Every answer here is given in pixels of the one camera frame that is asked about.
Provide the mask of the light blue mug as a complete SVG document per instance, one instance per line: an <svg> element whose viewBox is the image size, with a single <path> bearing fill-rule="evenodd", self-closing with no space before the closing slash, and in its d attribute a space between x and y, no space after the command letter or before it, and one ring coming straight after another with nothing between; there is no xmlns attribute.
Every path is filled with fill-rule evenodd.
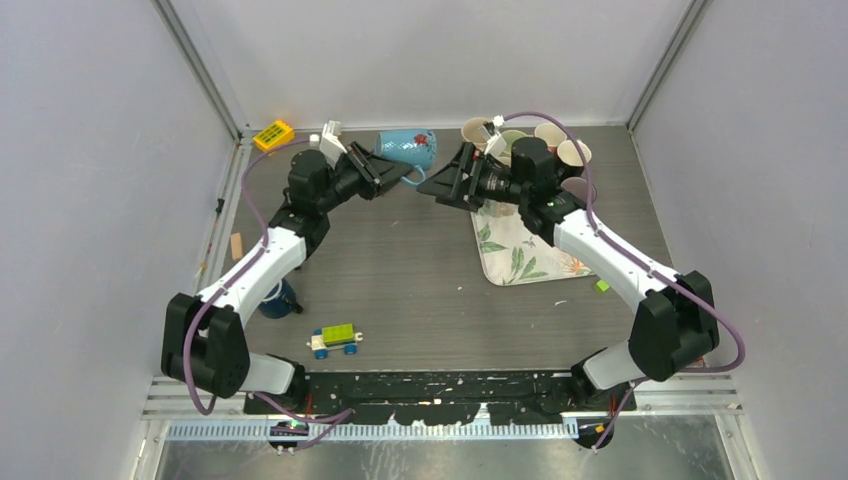
<svg viewBox="0 0 848 480"><path fill-rule="evenodd" d="M406 185L418 186L427 179L437 156L437 138L431 129L400 129L379 132L373 153L388 160L411 165L418 174L413 180L403 177Z"/></svg>

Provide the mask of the beige floral mug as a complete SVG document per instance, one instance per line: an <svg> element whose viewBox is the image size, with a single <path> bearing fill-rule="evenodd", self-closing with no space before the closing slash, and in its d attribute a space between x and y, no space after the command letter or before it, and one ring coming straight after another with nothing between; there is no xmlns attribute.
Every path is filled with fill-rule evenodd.
<svg viewBox="0 0 848 480"><path fill-rule="evenodd" d="M477 150L484 151L487 137L483 133L483 127L491 121L492 119L487 117L474 117L467 120L460 129L463 141L472 143Z"/></svg>

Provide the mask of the light green mug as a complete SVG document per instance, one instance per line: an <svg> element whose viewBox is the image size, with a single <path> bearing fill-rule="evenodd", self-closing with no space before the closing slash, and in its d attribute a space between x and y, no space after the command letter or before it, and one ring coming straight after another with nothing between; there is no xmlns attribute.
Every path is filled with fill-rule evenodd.
<svg viewBox="0 0 848 480"><path fill-rule="evenodd" d="M512 164L512 147L514 143L519 139L527 137L528 134L520 130L505 130L501 132L501 136L505 141L505 147L497 156L497 159L505 166L510 167Z"/></svg>

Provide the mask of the pink mug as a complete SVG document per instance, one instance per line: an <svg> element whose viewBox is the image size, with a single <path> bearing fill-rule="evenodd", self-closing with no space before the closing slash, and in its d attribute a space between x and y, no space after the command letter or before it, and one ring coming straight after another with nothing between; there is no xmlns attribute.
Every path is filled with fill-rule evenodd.
<svg viewBox="0 0 848 480"><path fill-rule="evenodd" d="M568 140L566 133L552 122L538 124L533 131L533 135L543 140L546 143L547 149L555 157L558 157L558 147Z"/></svg>

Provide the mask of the black faceted mug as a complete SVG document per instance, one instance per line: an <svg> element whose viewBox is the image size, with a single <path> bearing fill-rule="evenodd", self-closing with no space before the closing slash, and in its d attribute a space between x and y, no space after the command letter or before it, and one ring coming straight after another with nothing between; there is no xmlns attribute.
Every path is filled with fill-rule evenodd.
<svg viewBox="0 0 848 480"><path fill-rule="evenodd" d="M581 177L585 165L592 160L592 151L582 140L567 140L558 147L558 159L563 163L565 177Z"/></svg>

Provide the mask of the dark blue mug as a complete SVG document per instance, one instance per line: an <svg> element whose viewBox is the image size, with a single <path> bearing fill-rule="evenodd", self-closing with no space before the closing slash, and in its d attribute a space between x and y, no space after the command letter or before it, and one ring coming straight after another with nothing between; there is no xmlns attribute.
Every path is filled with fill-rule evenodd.
<svg viewBox="0 0 848 480"><path fill-rule="evenodd" d="M266 318L280 319L292 313L302 314L304 307L291 284L283 278L262 299L258 310Z"/></svg>

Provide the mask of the mauve mug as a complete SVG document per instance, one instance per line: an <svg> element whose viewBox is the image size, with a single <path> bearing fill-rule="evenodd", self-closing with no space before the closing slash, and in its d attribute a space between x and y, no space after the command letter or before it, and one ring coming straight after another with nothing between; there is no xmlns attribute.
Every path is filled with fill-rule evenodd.
<svg viewBox="0 0 848 480"><path fill-rule="evenodd" d="M597 198L596 188L582 177L566 178L561 187L584 203L594 202Z"/></svg>

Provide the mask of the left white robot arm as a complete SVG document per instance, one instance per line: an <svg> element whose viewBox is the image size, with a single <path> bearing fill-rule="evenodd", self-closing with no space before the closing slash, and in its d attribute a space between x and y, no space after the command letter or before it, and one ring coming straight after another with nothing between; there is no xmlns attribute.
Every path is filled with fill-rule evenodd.
<svg viewBox="0 0 848 480"><path fill-rule="evenodd" d="M230 398L259 391L280 412L298 412L307 398L299 364L248 350L245 327L266 296L300 267L326 236L330 211L358 196L384 195L412 165L351 143L335 162L317 149L298 152L285 200L258 243L231 270L196 294L176 294L165 314L162 373L184 382L191 395Z"/></svg>

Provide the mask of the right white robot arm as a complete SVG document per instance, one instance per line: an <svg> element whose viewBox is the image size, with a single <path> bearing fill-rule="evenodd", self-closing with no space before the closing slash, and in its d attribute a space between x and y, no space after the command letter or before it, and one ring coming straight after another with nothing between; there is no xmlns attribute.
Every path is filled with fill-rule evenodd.
<svg viewBox="0 0 848 480"><path fill-rule="evenodd" d="M720 334L709 311L710 282L696 271L681 275L652 260L591 216L588 204L562 187L574 171L538 138L517 140L508 166L464 143L417 190L472 212L486 201L517 206L530 233L588 266L633 311L628 339L571 369L572 400L591 411L615 386L641 378L664 381L684 370L717 347Z"/></svg>

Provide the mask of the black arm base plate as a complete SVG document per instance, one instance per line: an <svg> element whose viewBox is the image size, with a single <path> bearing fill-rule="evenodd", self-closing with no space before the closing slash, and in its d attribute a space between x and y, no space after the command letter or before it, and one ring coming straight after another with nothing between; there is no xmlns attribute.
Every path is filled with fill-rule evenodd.
<svg viewBox="0 0 848 480"><path fill-rule="evenodd" d="M403 426L466 425L482 413L496 426L554 424L564 413L607 417L618 407L636 407L627 385L582 397L570 373L556 370L309 372L282 395L244 403L247 414L325 418L350 410L350 424Z"/></svg>

